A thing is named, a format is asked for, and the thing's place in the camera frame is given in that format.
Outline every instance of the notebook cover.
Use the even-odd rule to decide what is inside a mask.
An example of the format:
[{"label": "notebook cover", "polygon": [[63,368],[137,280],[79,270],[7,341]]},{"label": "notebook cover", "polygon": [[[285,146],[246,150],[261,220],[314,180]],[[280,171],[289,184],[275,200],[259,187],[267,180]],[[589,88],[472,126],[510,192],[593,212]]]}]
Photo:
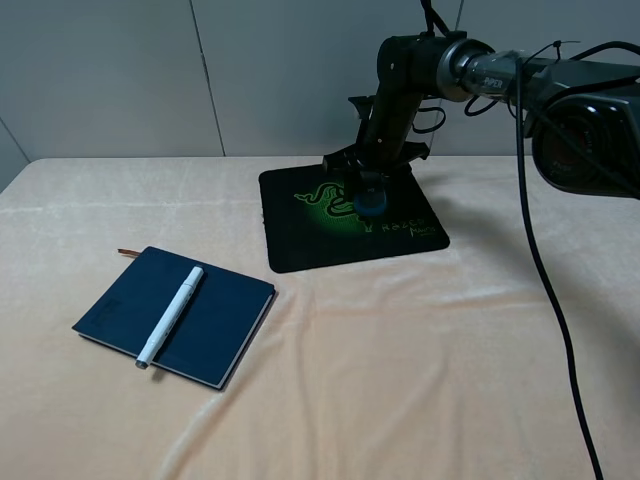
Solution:
[{"label": "notebook cover", "polygon": [[224,388],[273,300],[269,283],[148,247],[73,329],[137,357],[196,265],[204,275],[152,363]]}]

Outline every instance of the razer logo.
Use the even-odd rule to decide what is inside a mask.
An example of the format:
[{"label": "razer logo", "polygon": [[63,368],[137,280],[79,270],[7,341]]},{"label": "razer logo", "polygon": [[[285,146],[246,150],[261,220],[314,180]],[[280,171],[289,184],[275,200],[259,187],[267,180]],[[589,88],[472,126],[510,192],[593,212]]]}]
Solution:
[{"label": "razer logo", "polygon": [[323,183],[318,186],[315,193],[296,193],[294,197],[307,205],[322,208],[324,215],[329,219],[352,219],[364,226],[365,232],[373,231],[371,221],[356,213],[353,202],[347,201],[344,188],[338,183]]}]

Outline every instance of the pen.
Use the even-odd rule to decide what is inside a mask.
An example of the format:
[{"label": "pen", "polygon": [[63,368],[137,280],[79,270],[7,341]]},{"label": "pen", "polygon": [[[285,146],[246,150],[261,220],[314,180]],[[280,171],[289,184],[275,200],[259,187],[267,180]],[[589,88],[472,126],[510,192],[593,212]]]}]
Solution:
[{"label": "pen", "polygon": [[156,328],[153,329],[140,355],[136,358],[136,367],[144,370],[149,366],[169,332],[171,332],[191,295],[193,295],[193,291],[196,289],[203,273],[204,270],[201,267],[193,267],[187,279],[180,285],[178,293],[176,293],[164,314],[160,317]]}]

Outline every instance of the fabric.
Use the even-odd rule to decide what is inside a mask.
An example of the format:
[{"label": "fabric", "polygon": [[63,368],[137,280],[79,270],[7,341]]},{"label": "fabric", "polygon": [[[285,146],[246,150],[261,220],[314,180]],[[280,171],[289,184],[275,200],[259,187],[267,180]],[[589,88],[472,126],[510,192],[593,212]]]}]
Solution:
[{"label": "fabric", "polygon": [[[0,195],[3,479],[593,478],[513,158],[416,178],[442,251],[278,275],[258,175],[319,158],[41,160]],[[529,171],[605,478],[640,472],[638,205]],[[71,326],[153,245],[274,283],[227,389],[141,371]]]}]

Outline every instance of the black cable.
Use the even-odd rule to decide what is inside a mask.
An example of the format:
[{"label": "black cable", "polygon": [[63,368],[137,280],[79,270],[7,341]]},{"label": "black cable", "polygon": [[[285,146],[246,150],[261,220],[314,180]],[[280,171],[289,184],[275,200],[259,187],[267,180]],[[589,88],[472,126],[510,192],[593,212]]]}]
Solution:
[{"label": "black cable", "polygon": [[440,30],[441,34],[446,35],[447,33],[449,33],[449,27],[447,27],[447,24],[444,23],[442,17],[438,15],[438,12],[436,12],[433,8],[431,9],[431,17],[433,18],[433,23],[436,24],[436,27],[438,27],[438,30]]},{"label": "black cable", "polygon": [[420,3],[424,10],[424,19],[427,22],[427,35],[433,37],[435,35],[435,31],[433,29],[433,16],[431,14],[431,11],[433,10],[431,7],[431,0],[420,0]]},{"label": "black cable", "polygon": [[587,417],[584,413],[582,406],[582,399],[580,397],[580,389],[578,388],[578,375],[576,373],[576,362],[573,353],[573,344],[571,342],[571,335],[569,334],[569,327],[564,318],[564,313],[560,307],[558,297],[551,286],[551,281],[547,275],[547,271],[542,263],[540,252],[538,250],[538,244],[533,234],[533,226],[531,224],[531,213],[529,211],[529,199],[527,197],[527,180],[525,175],[524,164],[524,133],[523,133],[523,113],[522,113],[522,59],[516,60],[516,150],[518,155],[518,184],[520,186],[520,205],[522,208],[522,220],[524,222],[524,229],[527,234],[527,241],[529,242],[529,248],[531,249],[531,256],[533,262],[538,270],[538,275],[542,281],[553,311],[558,319],[560,331],[562,332],[562,338],[564,340],[564,346],[567,353],[567,367],[569,370],[569,384],[571,385],[571,393],[573,395],[573,403],[576,407],[576,414],[578,416],[578,422],[580,423],[580,430],[582,430],[582,436],[589,452],[589,458],[591,459],[591,465],[593,467],[593,473],[596,480],[603,480],[602,469],[600,468],[600,462],[598,460],[598,454],[591,433],[589,432],[589,425],[587,424]]},{"label": "black cable", "polygon": [[595,55],[596,53],[603,52],[604,50],[626,50],[628,52],[635,53],[636,55],[640,55],[640,46],[634,45],[629,42],[607,42],[602,45],[598,45],[596,47],[590,48],[589,50],[585,50],[578,55],[574,55],[571,57],[571,60],[582,60],[584,58],[590,57],[591,55]]},{"label": "black cable", "polygon": [[558,63],[562,58],[560,55],[560,47],[565,44],[565,43],[580,43],[580,41],[578,40],[556,40],[553,43],[550,43],[549,45],[547,45],[546,47],[542,47],[540,50],[538,50],[536,53],[534,53],[533,55],[531,55],[529,58],[527,58],[524,63],[522,64],[522,66],[524,67],[527,63],[529,63],[531,60],[533,60],[534,58],[536,58],[538,55],[540,55],[542,52],[544,52],[545,50],[547,50],[548,48],[555,48],[556,49],[556,63]]},{"label": "black cable", "polygon": [[425,133],[435,132],[436,130],[438,130],[440,127],[442,127],[444,125],[444,122],[447,121],[447,112],[445,112],[444,108],[442,108],[442,107],[419,108],[418,112],[420,112],[420,113],[426,113],[426,112],[440,112],[440,113],[442,113],[442,120],[440,122],[438,122],[438,124],[433,126],[433,127],[430,127],[430,128],[416,128],[415,125],[411,124],[411,129],[415,133],[418,133],[420,135],[424,135]]},{"label": "black cable", "polygon": [[471,105],[473,105],[474,103],[476,103],[476,100],[478,100],[478,95],[474,95],[473,98],[471,100],[469,100],[467,102],[467,105],[464,107],[464,114],[467,117],[477,117],[478,115],[482,115],[485,112],[488,112],[489,110],[491,110],[493,107],[495,107],[498,104],[498,100],[494,100],[493,102],[491,102],[489,105],[482,107],[480,110],[475,110],[473,112],[469,111],[469,109],[471,108]]},{"label": "black cable", "polygon": [[433,35],[433,24],[438,27],[438,30],[440,30],[442,35],[449,33],[449,27],[447,27],[447,24],[444,23],[442,17],[438,15],[438,12],[436,12],[431,6],[431,0],[420,0],[420,4],[424,9],[424,18],[427,22],[427,34]]},{"label": "black cable", "polygon": [[511,100],[509,99],[509,97],[507,97],[507,110],[509,110],[509,113],[511,114],[511,116],[515,120],[516,119],[516,114],[513,113],[513,110],[511,110]]}]

